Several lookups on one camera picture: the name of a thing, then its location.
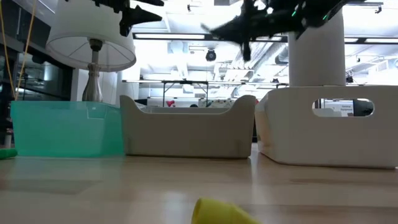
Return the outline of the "white paper towel roll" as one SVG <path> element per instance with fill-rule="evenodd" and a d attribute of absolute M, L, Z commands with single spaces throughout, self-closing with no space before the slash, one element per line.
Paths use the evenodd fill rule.
<path fill-rule="evenodd" d="M 345 86 L 343 11 L 324 26 L 307 29 L 298 39 L 288 35 L 289 86 Z"/>

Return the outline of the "white plastic bin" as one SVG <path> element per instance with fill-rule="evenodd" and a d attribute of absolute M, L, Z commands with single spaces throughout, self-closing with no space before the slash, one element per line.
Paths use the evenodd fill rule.
<path fill-rule="evenodd" d="M 369 116 L 338 117 L 316 100 L 368 99 Z M 269 91 L 256 105 L 261 152 L 299 166 L 398 167 L 398 86 L 301 86 Z"/>

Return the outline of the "black ceiling track light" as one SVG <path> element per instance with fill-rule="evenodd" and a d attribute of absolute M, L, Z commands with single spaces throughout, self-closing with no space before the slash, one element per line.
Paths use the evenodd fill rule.
<path fill-rule="evenodd" d="M 384 5 L 383 2 L 381 1 L 366 1 L 366 0 L 360 0 L 358 3 L 360 6 L 367 6 L 367 7 L 375 7 L 376 9 L 374 10 L 375 14 L 379 14 L 382 11 L 382 6 Z"/>

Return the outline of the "black linear ceiling light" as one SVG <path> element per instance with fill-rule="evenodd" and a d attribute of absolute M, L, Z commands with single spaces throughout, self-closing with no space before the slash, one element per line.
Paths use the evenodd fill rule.
<path fill-rule="evenodd" d="M 189 41 L 223 41 L 211 34 L 177 34 L 177 33 L 136 33 L 133 38 L 137 40 L 189 40 Z M 287 43 L 286 35 L 275 35 L 269 37 L 258 37 L 256 42 L 282 42 Z M 366 45 L 398 45 L 398 37 L 345 37 L 346 44 L 366 44 Z"/>

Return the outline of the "grey plastic bin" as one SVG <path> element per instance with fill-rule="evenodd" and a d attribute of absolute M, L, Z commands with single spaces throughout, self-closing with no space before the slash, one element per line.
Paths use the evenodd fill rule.
<path fill-rule="evenodd" d="M 251 155 L 256 98 L 230 108 L 161 108 L 120 96 L 124 152 L 128 156 L 245 159 Z"/>

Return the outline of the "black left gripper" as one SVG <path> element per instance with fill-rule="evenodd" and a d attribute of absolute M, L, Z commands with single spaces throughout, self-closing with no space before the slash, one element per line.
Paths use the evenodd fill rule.
<path fill-rule="evenodd" d="M 133 0 L 153 6 L 164 6 L 163 0 Z M 122 12 L 122 18 L 119 22 L 119 33 L 127 37 L 130 33 L 131 26 L 146 22 L 161 21 L 162 17 L 152 12 L 143 10 L 141 7 L 130 7 L 129 0 L 93 0 L 95 6 L 104 5 L 113 9 L 113 12 L 119 14 Z"/>

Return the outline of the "green translucent plastic bin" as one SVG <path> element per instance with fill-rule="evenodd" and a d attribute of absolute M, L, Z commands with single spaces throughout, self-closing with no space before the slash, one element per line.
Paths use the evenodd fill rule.
<path fill-rule="evenodd" d="M 118 107 L 90 101 L 13 101 L 18 155 L 114 157 L 124 154 Z"/>

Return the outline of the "yellow crayon piece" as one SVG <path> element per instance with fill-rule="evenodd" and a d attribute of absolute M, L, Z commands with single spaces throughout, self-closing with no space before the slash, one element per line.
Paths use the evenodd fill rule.
<path fill-rule="evenodd" d="M 191 224 L 262 224 L 237 205 L 212 198 L 199 198 Z"/>

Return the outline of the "white-shade lamp, silver base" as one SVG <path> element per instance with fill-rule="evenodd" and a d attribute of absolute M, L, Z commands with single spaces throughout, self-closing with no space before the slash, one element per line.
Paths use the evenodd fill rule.
<path fill-rule="evenodd" d="M 119 33 L 122 14 L 94 0 L 58 0 L 46 49 L 56 60 L 88 71 L 83 101 L 102 102 L 100 72 L 118 72 L 136 63 L 131 34 Z"/>

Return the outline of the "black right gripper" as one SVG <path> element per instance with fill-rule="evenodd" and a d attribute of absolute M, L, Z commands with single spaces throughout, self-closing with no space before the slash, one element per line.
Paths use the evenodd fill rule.
<path fill-rule="evenodd" d="M 214 28 L 214 35 L 220 40 L 241 44 L 243 59 L 249 61 L 251 40 L 284 32 L 302 35 L 307 29 L 304 6 L 305 0 L 266 0 L 266 8 L 258 10 L 253 0 L 244 0 L 242 16 Z"/>

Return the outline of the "green crayon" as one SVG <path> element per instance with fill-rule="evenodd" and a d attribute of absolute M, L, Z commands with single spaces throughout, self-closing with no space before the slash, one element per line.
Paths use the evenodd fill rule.
<path fill-rule="evenodd" d="M 0 149 L 0 160 L 9 159 L 16 157 L 18 155 L 17 150 L 10 148 L 10 149 Z"/>

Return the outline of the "black folding table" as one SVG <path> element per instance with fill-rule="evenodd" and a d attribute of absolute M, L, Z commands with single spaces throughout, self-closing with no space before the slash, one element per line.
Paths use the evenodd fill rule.
<path fill-rule="evenodd" d="M 162 106 L 165 106 L 165 93 L 175 84 L 179 85 L 198 85 L 206 96 L 206 103 L 209 100 L 208 91 L 210 85 L 253 85 L 253 86 L 266 86 L 266 89 L 278 89 L 280 86 L 289 86 L 288 83 L 266 83 L 266 82 L 219 82 L 219 81 L 194 81 L 194 80 L 122 80 L 123 83 L 150 83 L 163 85 L 162 92 Z"/>

